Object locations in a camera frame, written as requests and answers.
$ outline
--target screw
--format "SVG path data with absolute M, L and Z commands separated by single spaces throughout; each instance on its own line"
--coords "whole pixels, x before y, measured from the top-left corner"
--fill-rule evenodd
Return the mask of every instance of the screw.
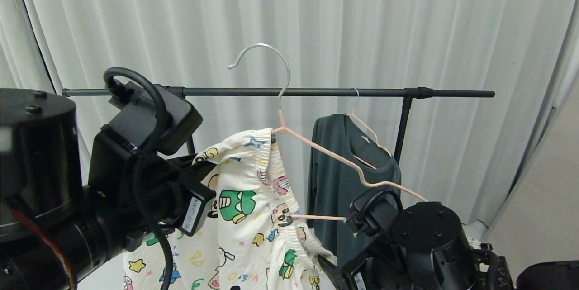
M 26 106 L 26 112 L 29 114 L 39 114 L 42 112 L 42 107 L 39 106 Z
M 4 265 L 2 266 L 2 273 L 4 273 L 6 276 L 9 276 L 12 274 L 12 268 L 9 265 Z
M 38 98 L 38 99 L 45 99 L 48 94 L 46 94 L 46 92 L 42 91 L 42 90 L 36 90 L 35 92 L 33 92 L 34 97 Z

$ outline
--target beige wall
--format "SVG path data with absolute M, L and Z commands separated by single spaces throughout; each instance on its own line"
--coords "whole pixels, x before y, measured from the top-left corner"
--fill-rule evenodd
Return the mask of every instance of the beige wall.
M 515 279 L 534 263 L 579 259 L 579 83 L 484 242 Z

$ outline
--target hanger bar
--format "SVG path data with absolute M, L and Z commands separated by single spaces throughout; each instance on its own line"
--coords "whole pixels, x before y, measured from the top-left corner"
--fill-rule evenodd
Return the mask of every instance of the hanger bar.
M 277 96 L 281 88 L 184 88 L 169 86 L 179 96 Z M 400 97 L 425 99 L 432 97 L 492 98 L 494 91 L 486 90 L 433 90 L 430 88 L 358 89 L 363 97 Z M 63 96 L 108 96 L 106 89 L 62 89 Z M 284 96 L 358 96 L 352 88 L 288 88 Z

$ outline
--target red cable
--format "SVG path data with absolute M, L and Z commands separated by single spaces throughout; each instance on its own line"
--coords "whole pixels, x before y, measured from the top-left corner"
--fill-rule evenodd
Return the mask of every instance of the red cable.
M 56 255 L 56 257 L 58 258 L 58 260 L 62 264 L 64 272 L 66 273 L 66 275 L 68 277 L 68 285 L 70 286 L 70 290 L 76 290 L 76 280 L 74 278 L 74 272 L 72 270 L 72 265 L 71 265 L 70 261 L 68 261 L 68 258 L 66 258 L 66 255 L 64 255 L 64 253 L 58 248 L 58 246 L 56 244 L 54 244 L 54 242 L 52 242 L 52 240 L 50 240 L 50 238 L 48 238 L 48 236 L 46 236 L 40 230 L 40 228 L 38 228 L 38 226 L 35 224 L 34 221 L 27 218 L 20 210 L 13 210 L 12 214 L 14 216 L 16 216 L 16 218 L 18 220 L 20 220 L 20 222 L 22 222 L 22 224 L 27 226 L 27 228 L 29 228 L 38 237 L 40 237 L 42 239 L 42 241 L 44 241 L 46 243 L 46 245 L 48 245 L 48 247 L 50 247 L 50 249 L 52 249 L 52 252 L 54 253 L 54 255 Z

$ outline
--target cartoon print shorts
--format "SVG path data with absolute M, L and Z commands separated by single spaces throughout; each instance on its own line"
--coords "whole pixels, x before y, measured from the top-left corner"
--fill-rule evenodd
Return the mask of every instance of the cartoon print shorts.
M 167 235 L 171 290 L 319 290 L 318 255 L 333 259 L 291 218 L 298 203 L 271 129 L 244 131 L 197 154 L 217 164 L 203 183 L 217 196 L 199 232 Z M 158 290 L 162 251 L 154 238 L 124 258 L 124 290 Z

